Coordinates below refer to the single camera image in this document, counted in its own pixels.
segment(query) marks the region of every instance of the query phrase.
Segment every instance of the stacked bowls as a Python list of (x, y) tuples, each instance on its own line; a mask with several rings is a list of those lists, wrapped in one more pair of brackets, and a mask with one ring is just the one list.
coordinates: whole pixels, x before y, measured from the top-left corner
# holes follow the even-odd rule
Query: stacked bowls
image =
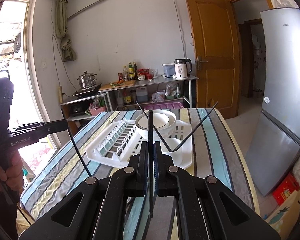
[[(153, 124), (157, 128), (161, 136), (166, 139), (169, 138), (176, 129), (176, 115), (167, 110), (153, 110)], [(142, 113), (135, 120), (137, 132), (145, 139), (148, 140), (148, 120)], [(160, 141), (159, 136), (153, 130), (153, 141)]]

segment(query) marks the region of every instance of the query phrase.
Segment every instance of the pink dish rack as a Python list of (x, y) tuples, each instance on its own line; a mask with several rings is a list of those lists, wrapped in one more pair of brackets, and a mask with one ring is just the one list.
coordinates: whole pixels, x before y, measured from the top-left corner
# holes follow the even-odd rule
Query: pink dish rack
[(157, 104), (157, 105), (146, 106), (145, 110), (180, 109), (180, 108), (184, 108), (183, 105), (180, 102), (175, 102), (175, 103)]

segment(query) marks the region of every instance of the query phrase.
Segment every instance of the wooden door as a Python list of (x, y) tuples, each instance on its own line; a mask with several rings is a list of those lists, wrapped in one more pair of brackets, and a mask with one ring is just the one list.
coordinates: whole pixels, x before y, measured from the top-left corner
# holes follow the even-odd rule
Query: wooden door
[(241, 95), (253, 96), (254, 58), (250, 24), (239, 24), (242, 47)]
[(238, 114), (240, 66), (238, 27), (227, 0), (186, 0), (194, 38), (197, 107), (217, 109), (225, 119)]

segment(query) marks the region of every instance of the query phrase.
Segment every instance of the electric kettle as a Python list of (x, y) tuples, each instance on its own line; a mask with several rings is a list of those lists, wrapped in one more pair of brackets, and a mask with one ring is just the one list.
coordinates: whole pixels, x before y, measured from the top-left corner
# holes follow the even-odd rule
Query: electric kettle
[[(187, 69), (186, 62), (189, 62), (190, 70)], [(176, 70), (176, 79), (186, 79), (188, 74), (192, 71), (192, 63), (188, 58), (176, 59), (174, 60), (174, 67)]]

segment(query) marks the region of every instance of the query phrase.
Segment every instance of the cutting board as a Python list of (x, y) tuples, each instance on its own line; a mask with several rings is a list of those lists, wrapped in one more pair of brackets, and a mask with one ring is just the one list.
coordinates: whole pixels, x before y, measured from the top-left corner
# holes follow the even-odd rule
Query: cutting board
[(124, 84), (120, 85), (120, 86), (111, 86), (110, 84), (106, 84), (104, 86), (102, 86), (101, 88), (99, 88), (99, 91), (102, 90), (108, 90), (108, 89), (112, 89), (112, 88), (125, 88), (125, 87), (131, 87), (135, 84), (135, 80), (129, 80), (129, 81), (125, 81)]

